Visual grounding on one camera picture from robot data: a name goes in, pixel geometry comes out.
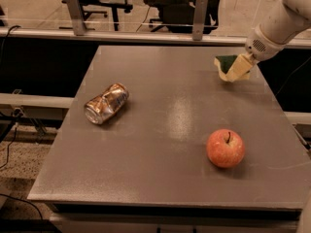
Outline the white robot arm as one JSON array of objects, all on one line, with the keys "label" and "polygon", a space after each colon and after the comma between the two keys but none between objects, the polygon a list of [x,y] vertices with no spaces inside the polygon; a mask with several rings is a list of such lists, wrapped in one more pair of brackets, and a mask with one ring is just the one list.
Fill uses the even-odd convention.
[{"label": "white robot arm", "polygon": [[279,0],[246,40],[225,74],[226,82],[244,80],[257,63],[270,59],[311,26],[311,0]]}]

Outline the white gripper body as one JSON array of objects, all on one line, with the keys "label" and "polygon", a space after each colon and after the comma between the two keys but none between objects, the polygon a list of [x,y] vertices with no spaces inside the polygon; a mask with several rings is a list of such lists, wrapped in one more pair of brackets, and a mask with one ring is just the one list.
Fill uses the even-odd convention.
[{"label": "white gripper body", "polygon": [[255,61],[261,62],[275,56],[284,46],[278,26],[259,24],[248,36],[245,49]]}]

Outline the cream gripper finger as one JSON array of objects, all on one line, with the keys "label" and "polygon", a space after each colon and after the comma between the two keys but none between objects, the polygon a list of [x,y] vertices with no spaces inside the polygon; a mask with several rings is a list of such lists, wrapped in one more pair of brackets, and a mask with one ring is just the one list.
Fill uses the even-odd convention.
[{"label": "cream gripper finger", "polygon": [[248,80],[250,70],[254,66],[253,56],[249,53],[239,54],[225,74],[229,82]]}]

